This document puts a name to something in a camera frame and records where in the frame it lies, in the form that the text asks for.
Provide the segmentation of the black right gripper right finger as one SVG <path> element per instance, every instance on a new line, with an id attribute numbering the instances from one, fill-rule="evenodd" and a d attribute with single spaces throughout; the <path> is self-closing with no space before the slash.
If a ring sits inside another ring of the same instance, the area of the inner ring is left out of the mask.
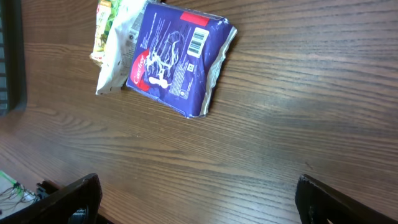
<path id="1" fill-rule="evenodd" d="M 397 224 L 357 200 L 306 174 L 298 178 L 295 204 L 306 224 Z"/>

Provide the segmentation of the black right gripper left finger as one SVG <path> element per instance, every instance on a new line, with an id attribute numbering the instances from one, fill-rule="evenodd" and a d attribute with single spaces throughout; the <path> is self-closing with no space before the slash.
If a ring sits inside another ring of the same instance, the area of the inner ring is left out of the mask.
<path id="1" fill-rule="evenodd" d="M 81 223 L 96 223 L 101 199 L 99 177 L 91 173 L 9 215 L 1 223 L 70 223 L 73 214 L 81 209 L 85 211 Z"/>

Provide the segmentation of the white tube gold cap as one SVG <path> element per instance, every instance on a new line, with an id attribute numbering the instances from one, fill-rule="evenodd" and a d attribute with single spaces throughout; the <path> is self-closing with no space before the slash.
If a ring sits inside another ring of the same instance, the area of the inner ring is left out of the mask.
<path id="1" fill-rule="evenodd" d="M 150 1 L 121 0 L 105 47 L 96 94 L 121 90 L 130 72 L 144 12 Z"/>

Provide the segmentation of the purple Carefree pad pack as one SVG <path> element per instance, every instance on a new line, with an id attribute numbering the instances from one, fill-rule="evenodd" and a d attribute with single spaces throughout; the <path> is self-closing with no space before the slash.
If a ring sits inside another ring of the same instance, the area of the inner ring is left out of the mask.
<path id="1" fill-rule="evenodd" d="M 150 3 L 126 85 L 186 118 L 205 116 L 236 34 L 225 17 Z"/>

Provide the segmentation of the green yellow snack packet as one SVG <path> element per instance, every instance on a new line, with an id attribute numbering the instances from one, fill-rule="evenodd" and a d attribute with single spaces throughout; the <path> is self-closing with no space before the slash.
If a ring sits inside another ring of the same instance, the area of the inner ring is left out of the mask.
<path id="1" fill-rule="evenodd" d="M 96 29 L 93 51 L 90 59 L 101 66 L 105 47 L 114 18 L 117 16 L 121 0 L 99 0 L 96 8 Z"/>

